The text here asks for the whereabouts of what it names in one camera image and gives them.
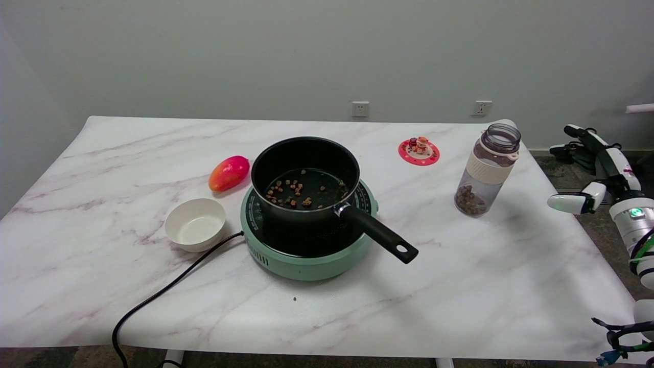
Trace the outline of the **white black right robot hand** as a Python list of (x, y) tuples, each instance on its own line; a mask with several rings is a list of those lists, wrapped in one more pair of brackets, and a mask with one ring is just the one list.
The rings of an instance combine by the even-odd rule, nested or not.
[(606, 195), (610, 196), (612, 204), (644, 198), (641, 184), (620, 144), (608, 144), (594, 128), (582, 128), (575, 124), (566, 125), (564, 133), (574, 140), (564, 145), (553, 145), (549, 153), (568, 165), (577, 163), (595, 179), (580, 192), (551, 196), (547, 199), (550, 208), (577, 215), (593, 214)]

